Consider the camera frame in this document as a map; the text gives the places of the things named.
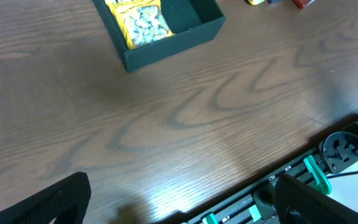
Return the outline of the yellow Mentos bottle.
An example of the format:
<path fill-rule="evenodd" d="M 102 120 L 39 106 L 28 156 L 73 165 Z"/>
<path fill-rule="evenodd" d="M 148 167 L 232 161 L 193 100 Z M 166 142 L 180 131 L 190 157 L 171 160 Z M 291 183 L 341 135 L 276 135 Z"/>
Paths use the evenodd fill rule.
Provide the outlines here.
<path fill-rule="evenodd" d="M 250 5 L 256 6 L 264 2 L 265 0 L 246 0 L 247 3 Z"/>

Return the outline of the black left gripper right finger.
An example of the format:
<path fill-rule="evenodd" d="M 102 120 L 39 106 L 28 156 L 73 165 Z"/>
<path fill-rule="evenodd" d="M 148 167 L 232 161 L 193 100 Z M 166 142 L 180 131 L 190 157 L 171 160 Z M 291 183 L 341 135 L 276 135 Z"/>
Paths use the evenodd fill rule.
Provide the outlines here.
<path fill-rule="evenodd" d="M 280 223 L 358 224 L 358 213 L 283 174 L 274 191 L 273 204 Z"/>

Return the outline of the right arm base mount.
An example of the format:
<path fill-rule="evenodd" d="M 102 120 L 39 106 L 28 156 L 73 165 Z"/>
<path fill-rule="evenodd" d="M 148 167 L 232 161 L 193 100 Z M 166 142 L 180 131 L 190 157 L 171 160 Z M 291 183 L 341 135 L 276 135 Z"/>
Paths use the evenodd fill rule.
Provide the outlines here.
<path fill-rule="evenodd" d="M 328 171 L 339 174 L 358 162 L 358 124 L 330 134 L 318 148 Z"/>

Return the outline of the red Hello Panda box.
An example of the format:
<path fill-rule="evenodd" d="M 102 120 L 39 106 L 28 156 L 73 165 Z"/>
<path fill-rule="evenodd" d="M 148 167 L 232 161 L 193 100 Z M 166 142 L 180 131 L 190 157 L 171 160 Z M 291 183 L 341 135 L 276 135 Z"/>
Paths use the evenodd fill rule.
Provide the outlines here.
<path fill-rule="evenodd" d="M 305 7 L 309 6 L 314 1 L 315 0 L 293 0 L 293 2 L 296 4 L 296 6 L 299 9 L 304 9 Z"/>

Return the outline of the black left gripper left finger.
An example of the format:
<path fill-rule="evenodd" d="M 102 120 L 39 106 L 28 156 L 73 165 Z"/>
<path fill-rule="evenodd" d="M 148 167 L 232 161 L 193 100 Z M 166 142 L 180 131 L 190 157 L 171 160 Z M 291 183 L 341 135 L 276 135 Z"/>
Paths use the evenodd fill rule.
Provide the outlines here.
<path fill-rule="evenodd" d="M 82 224 L 90 197 L 87 173 L 76 172 L 0 211 L 0 224 Z"/>

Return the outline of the yellow sunflower seed bag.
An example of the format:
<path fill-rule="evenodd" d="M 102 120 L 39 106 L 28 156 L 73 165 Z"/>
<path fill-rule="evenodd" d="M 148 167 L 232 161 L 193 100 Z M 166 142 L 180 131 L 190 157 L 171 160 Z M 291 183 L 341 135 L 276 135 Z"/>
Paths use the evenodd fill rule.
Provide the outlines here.
<path fill-rule="evenodd" d="M 173 35 L 162 15 L 160 0 L 105 0 L 105 4 L 130 50 Z"/>

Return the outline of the blue small candy box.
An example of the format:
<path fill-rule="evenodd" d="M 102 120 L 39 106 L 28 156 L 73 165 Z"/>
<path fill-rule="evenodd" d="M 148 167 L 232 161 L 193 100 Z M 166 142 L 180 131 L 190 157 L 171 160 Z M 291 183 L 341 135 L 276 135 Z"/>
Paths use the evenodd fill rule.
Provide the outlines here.
<path fill-rule="evenodd" d="M 267 0 L 267 2 L 269 4 L 275 4 L 275 3 L 278 3 L 278 2 L 281 2 L 281 1 L 283 1 L 283 0 Z"/>

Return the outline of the dark green box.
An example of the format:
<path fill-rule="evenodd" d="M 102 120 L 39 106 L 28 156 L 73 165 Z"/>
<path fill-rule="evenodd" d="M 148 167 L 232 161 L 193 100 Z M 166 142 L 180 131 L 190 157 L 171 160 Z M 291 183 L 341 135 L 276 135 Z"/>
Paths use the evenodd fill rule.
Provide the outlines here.
<path fill-rule="evenodd" d="M 226 20 L 216 0 L 162 0 L 162 16 L 174 35 L 129 50 L 106 3 L 93 2 L 127 72 L 214 39 Z"/>

